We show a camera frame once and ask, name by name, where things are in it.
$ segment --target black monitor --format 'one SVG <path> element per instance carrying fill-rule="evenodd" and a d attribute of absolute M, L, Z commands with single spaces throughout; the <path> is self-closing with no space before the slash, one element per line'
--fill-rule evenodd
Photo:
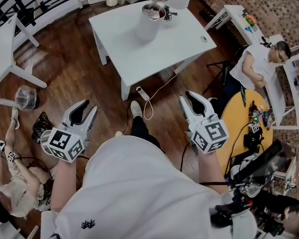
<path fill-rule="evenodd" d="M 263 154 L 234 175 L 234 182 L 235 184 L 250 182 L 264 184 L 266 178 L 282 168 L 289 157 L 291 157 L 290 147 L 275 140 Z"/>

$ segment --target black pants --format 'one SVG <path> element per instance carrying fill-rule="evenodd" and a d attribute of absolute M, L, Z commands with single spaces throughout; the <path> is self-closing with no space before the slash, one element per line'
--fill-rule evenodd
<path fill-rule="evenodd" d="M 221 118 L 221 115 L 223 114 L 223 111 L 226 108 L 226 105 L 228 102 L 232 99 L 232 97 L 240 92 L 242 85 L 239 81 L 237 81 L 234 77 L 228 73 L 226 78 L 226 83 L 223 88 L 222 97 L 219 100 L 218 104 L 214 104 L 212 102 L 212 105 L 214 107 L 215 112 L 217 113 L 218 117 Z"/>
<path fill-rule="evenodd" d="M 136 116 L 134 118 L 131 135 L 149 141 L 155 146 L 157 146 L 158 148 L 160 148 L 160 144 L 158 140 L 154 136 L 149 134 L 149 130 L 146 127 L 141 116 Z"/>

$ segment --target plastic bag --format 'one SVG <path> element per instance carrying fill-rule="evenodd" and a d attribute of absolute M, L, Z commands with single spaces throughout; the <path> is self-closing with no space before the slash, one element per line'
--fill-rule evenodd
<path fill-rule="evenodd" d="M 20 110 L 33 110 L 36 106 L 36 90 L 22 85 L 15 94 L 15 102 Z"/>
<path fill-rule="evenodd" d="M 36 143 L 40 143 L 43 132 L 45 132 L 46 130 L 51 130 L 52 128 L 53 126 L 52 123 L 49 121 L 48 116 L 45 112 L 42 112 L 32 127 L 32 140 Z"/>

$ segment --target man in white shirt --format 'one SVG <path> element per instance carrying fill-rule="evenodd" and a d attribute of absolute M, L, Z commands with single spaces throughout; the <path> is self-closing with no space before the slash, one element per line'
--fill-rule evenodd
<path fill-rule="evenodd" d="M 228 74 L 219 106 L 213 103 L 218 116 L 221 117 L 226 105 L 241 87 L 247 90 L 263 88 L 273 76 L 276 64 L 285 63 L 290 57 L 291 51 L 284 41 L 271 49 L 261 44 L 250 45 Z"/>
<path fill-rule="evenodd" d="M 14 149 L 15 130 L 19 129 L 18 110 L 12 108 L 12 116 L 9 129 L 5 136 L 4 153 L 7 157 L 12 151 L 16 153 L 15 157 L 20 157 L 17 150 Z M 30 167 L 29 169 L 23 164 L 21 159 L 14 162 L 8 161 L 11 181 L 8 184 L 3 183 L 3 162 L 0 155 L 0 222 L 5 223 L 9 220 L 10 215 L 15 217 L 24 217 L 32 209 L 38 209 L 42 204 L 41 210 L 45 208 L 46 203 L 42 202 L 44 197 L 44 184 L 50 179 L 49 173 L 39 167 Z"/>
<path fill-rule="evenodd" d="M 215 228 L 210 220 L 215 206 L 224 204 L 227 186 L 208 188 L 181 173 L 149 135 L 136 101 L 131 110 L 132 135 L 101 145 L 86 165 L 78 192 L 76 162 L 59 161 L 52 211 L 41 217 L 41 238 L 232 238 L 230 226 Z M 215 153 L 199 153 L 199 178 L 224 182 Z"/>

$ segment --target black bag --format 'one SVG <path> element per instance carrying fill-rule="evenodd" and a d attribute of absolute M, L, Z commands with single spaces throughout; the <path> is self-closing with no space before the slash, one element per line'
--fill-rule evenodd
<path fill-rule="evenodd" d="M 36 143 L 40 143 L 43 132 L 47 130 L 51 130 L 52 128 L 53 125 L 49 121 L 48 116 L 46 115 L 45 112 L 42 112 L 32 127 L 33 129 L 32 140 L 35 141 Z"/>

